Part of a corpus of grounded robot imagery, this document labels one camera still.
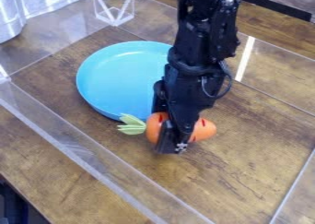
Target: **blue plate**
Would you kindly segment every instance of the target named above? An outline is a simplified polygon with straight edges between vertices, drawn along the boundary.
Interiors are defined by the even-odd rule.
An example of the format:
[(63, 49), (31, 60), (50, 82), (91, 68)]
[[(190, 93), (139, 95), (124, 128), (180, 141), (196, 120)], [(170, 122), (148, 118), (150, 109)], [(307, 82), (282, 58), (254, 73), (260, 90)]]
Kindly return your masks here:
[(170, 45), (131, 41), (95, 52), (78, 75), (79, 92), (104, 116), (119, 120), (128, 113), (142, 120), (151, 115), (152, 85), (162, 79)]

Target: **wooden table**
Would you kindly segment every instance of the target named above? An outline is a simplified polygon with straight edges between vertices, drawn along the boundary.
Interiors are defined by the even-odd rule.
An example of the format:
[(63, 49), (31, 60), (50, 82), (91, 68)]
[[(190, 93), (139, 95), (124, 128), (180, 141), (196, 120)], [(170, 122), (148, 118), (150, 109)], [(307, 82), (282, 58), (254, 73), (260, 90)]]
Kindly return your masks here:
[[(174, 0), (160, 1), (174, 6)], [(158, 17), (162, 23), (170, 19), (167, 12)], [(159, 30), (156, 19), (150, 24), (152, 38), (172, 39), (174, 30)], [(314, 58), (311, 24), (243, 4), (239, 27)], [(218, 136), (183, 156), (154, 154), (146, 138), (120, 134), (118, 123), (88, 107), (75, 88), (78, 67), (95, 51), (140, 40), (124, 30), (132, 28), (134, 23), (102, 29), (17, 72), (12, 81), (214, 222), (267, 223), (314, 149), (314, 115), (235, 83), (203, 113), (219, 127)], [(4, 108), (0, 128), (0, 173), (52, 223), (150, 223)]]

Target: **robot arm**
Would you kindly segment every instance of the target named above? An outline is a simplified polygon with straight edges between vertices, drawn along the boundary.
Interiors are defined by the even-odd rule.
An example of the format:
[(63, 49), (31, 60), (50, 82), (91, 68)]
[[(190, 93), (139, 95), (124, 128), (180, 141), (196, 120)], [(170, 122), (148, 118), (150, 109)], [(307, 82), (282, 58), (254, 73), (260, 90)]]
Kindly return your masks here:
[(168, 113), (155, 146), (164, 154), (186, 150), (200, 111), (227, 94), (232, 79), (226, 58), (240, 44), (235, 27), (240, 0), (178, 1), (179, 31), (152, 100), (152, 112)]

